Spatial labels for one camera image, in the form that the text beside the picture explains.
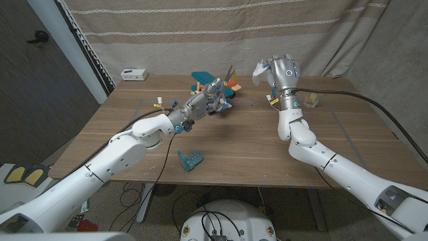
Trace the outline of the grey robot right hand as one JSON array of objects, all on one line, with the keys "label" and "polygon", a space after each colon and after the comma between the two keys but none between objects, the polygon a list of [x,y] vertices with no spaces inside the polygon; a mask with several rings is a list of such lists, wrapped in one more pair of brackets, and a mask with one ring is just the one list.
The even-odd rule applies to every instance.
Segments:
[{"label": "grey robot right hand", "polygon": [[290,54],[273,56],[266,61],[267,81],[280,95],[281,110],[299,108],[298,98],[292,93],[300,79],[300,67]]}]

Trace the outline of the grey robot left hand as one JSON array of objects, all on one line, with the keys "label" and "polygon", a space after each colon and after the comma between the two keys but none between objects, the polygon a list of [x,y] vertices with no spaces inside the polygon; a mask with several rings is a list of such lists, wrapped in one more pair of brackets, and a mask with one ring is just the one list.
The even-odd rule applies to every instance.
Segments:
[{"label": "grey robot left hand", "polygon": [[206,83],[201,92],[190,97],[182,107],[173,110],[167,116],[170,118],[176,133],[189,132],[195,121],[205,117],[210,112],[221,112],[232,105],[225,97],[227,82],[220,78]]}]

